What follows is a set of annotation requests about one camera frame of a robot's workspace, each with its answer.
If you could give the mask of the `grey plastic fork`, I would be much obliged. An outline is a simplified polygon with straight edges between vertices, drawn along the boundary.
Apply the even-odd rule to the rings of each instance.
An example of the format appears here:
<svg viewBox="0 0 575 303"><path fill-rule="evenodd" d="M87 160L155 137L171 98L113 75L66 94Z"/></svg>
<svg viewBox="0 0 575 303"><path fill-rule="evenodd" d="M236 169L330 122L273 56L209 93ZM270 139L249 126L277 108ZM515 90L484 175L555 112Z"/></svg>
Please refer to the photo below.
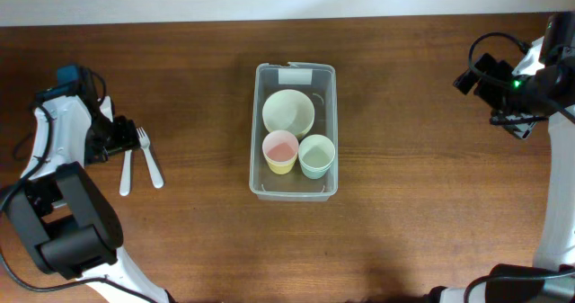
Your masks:
<svg viewBox="0 0 575 303"><path fill-rule="evenodd" d="M151 147L150 139L142 127L137 128L137 135L140 147L145 155L146 164L148 167L148 172L150 173L152 184L156 189L161 189L164 187L164 179L152 155L152 151L150 149Z"/></svg>

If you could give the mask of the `grey plastic spoon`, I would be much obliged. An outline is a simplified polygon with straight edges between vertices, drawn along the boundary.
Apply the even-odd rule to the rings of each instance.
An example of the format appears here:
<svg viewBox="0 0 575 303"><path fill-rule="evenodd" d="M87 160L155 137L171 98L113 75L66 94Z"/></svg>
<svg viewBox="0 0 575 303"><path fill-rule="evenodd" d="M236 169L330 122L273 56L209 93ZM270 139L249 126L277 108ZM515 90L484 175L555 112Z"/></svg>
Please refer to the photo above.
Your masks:
<svg viewBox="0 0 575 303"><path fill-rule="evenodd" d="M119 194L121 196L128 196L131 191L131 163L132 151L126 150L119 184Z"/></svg>

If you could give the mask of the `pink plastic cup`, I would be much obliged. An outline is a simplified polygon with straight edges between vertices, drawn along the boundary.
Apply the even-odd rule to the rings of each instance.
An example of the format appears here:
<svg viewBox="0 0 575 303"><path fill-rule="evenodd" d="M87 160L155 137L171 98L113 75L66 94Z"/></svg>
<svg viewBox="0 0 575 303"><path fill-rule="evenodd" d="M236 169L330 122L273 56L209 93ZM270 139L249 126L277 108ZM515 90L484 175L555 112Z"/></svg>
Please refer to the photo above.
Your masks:
<svg viewBox="0 0 575 303"><path fill-rule="evenodd" d="M275 163L287 163L296 158L298 147L296 136L286 130L273 131L262 142L264 156Z"/></svg>

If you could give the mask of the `yellow plastic cup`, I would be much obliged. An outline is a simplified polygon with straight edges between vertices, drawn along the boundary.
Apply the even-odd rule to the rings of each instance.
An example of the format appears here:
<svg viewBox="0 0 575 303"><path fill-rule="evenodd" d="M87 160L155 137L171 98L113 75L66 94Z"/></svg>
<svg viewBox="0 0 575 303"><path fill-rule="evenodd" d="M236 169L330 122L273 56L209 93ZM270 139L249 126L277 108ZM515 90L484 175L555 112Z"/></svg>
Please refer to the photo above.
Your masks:
<svg viewBox="0 0 575 303"><path fill-rule="evenodd" d="M264 153L269 169L278 175L288 174L295 165L297 154L284 152Z"/></svg>

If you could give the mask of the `white plastic bowl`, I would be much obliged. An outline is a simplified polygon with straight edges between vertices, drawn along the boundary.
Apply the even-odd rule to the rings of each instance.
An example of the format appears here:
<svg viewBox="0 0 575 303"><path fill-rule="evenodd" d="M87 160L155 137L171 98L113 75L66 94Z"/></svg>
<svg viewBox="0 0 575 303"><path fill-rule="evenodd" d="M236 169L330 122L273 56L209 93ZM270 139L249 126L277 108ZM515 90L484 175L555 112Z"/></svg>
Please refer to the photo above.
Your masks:
<svg viewBox="0 0 575 303"><path fill-rule="evenodd" d="M311 99L294 89L272 94L262 108L263 124L268 132L286 130L303 138L313 127L315 108Z"/></svg>

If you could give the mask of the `white plastic cup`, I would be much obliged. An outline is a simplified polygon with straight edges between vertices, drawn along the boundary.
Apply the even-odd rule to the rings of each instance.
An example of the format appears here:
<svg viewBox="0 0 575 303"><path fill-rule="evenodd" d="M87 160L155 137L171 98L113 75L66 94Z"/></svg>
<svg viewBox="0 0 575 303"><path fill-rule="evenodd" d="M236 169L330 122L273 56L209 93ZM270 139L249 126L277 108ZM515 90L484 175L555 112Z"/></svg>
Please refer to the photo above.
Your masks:
<svg viewBox="0 0 575 303"><path fill-rule="evenodd" d="M333 142L324 135L311 135L303 139L299 146L300 163L311 171L328 169L335 160L336 149Z"/></svg>

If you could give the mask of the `green plastic cup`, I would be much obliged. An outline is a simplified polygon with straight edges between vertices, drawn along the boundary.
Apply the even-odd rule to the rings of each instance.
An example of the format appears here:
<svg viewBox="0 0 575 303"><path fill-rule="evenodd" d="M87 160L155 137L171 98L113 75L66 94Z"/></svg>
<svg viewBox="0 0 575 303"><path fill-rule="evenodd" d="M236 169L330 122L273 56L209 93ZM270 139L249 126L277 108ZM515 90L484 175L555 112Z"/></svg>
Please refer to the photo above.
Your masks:
<svg viewBox="0 0 575 303"><path fill-rule="evenodd" d="M317 179L322 178L324 175L326 175L332 165L328 164L326 166L316 168L316 167L312 167L310 165L307 165L305 162L301 161L300 166L301 166L302 173L304 174L304 176L306 176L307 178L312 179L312 180L317 180Z"/></svg>

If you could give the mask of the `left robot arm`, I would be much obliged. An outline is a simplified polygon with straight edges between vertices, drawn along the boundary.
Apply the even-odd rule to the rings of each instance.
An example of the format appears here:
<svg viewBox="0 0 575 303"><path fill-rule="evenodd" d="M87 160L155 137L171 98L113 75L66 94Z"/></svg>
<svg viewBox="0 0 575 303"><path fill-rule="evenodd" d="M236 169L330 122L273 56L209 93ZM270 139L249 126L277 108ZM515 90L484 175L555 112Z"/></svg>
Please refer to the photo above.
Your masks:
<svg viewBox="0 0 575 303"><path fill-rule="evenodd" d="M128 255L119 217L85 168L139 148L134 123L115 116L111 98L84 85L58 85L34 98L37 130L21 179L4 189L1 211L41 272L66 283L26 290L47 293L86 285L108 302L171 302Z"/></svg>

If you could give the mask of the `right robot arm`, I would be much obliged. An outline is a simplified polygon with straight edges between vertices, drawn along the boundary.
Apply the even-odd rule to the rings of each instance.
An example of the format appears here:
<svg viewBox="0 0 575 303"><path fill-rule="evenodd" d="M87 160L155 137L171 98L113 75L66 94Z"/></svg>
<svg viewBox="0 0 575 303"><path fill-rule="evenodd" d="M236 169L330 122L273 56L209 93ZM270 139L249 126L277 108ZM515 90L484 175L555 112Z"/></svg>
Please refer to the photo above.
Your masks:
<svg viewBox="0 0 575 303"><path fill-rule="evenodd" d="M454 86L486 102L490 124L515 138L547 122L552 163L543 234L532 266L500 263L464 288L432 289L428 302L574 300L574 13L553 14L538 40L509 40L524 55L515 67L489 53L470 56Z"/></svg>

